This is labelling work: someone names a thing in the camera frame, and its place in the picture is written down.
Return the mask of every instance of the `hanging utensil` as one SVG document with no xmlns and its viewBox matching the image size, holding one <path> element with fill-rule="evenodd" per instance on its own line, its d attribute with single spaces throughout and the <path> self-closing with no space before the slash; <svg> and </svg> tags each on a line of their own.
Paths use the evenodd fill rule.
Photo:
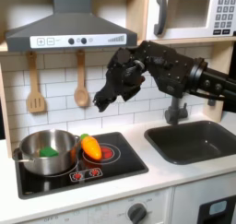
<svg viewBox="0 0 236 224">
<path fill-rule="evenodd" d="M 89 94 L 85 88 L 85 53 L 77 52 L 77 89 L 75 91 L 77 106 L 85 107 L 89 103 Z"/>
<path fill-rule="evenodd" d="M 37 69 L 36 69 L 36 53 L 27 53 L 29 62 L 29 77 L 31 84 L 31 93 L 27 99 L 27 107 L 29 112 L 43 112 L 45 108 L 45 100 L 39 92 Z"/>
</svg>

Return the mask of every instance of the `microwave keypad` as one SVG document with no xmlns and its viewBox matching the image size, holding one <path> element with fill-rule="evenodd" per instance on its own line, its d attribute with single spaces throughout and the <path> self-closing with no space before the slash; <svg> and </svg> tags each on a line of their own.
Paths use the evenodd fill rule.
<svg viewBox="0 0 236 224">
<path fill-rule="evenodd" d="M 218 9 L 213 35 L 230 34 L 235 5 L 236 0 L 218 0 Z"/>
</svg>

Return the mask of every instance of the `stovetop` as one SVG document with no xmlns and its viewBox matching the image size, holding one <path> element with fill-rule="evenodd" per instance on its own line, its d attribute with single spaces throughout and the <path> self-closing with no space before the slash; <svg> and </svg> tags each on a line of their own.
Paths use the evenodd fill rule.
<svg viewBox="0 0 236 224">
<path fill-rule="evenodd" d="M 80 149 L 77 164 L 69 171 L 47 177 L 35 175 L 23 163 L 16 163 L 19 198 L 29 199 L 148 172 L 122 134 L 94 137 L 101 146 L 101 161 L 91 159 Z"/>
</svg>

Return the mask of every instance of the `white countertop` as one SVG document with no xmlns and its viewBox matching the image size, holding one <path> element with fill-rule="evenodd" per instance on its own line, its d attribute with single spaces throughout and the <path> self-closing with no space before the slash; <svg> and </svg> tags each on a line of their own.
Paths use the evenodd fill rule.
<svg viewBox="0 0 236 224">
<path fill-rule="evenodd" d="M 199 114 L 187 122 L 200 120 L 207 120 L 207 118 Z M 225 113 L 220 124 L 236 134 L 236 114 Z M 236 171 L 236 155 L 189 165 L 174 165 L 169 163 L 144 138 L 144 132 L 147 129 L 165 125 L 166 123 L 164 121 L 158 121 L 155 123 L 135 124 L 90 132 L 91 134 L 112 131 L 121 132 L 139 157 L 148 166 L 148 173 L 28 200 L 18 198 L 15 163 L 7 157 L 6 141 L 1 141 L 0 223 L 24 222 L 72 209 L 112 201 L 129 195 L 136 195 Z"/>
</svg>

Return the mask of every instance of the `black sink basin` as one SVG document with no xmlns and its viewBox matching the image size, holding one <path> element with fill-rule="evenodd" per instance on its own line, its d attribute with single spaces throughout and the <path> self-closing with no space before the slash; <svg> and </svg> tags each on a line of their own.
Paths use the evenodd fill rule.
<svg viewBox="0 0 236 224">
<path fill-rule="evenodd" d="M 145 138 L 163 158 L 175 164 L 236 154 L 236 136 L 209 121 L 149 129 Z"/>
</svg>

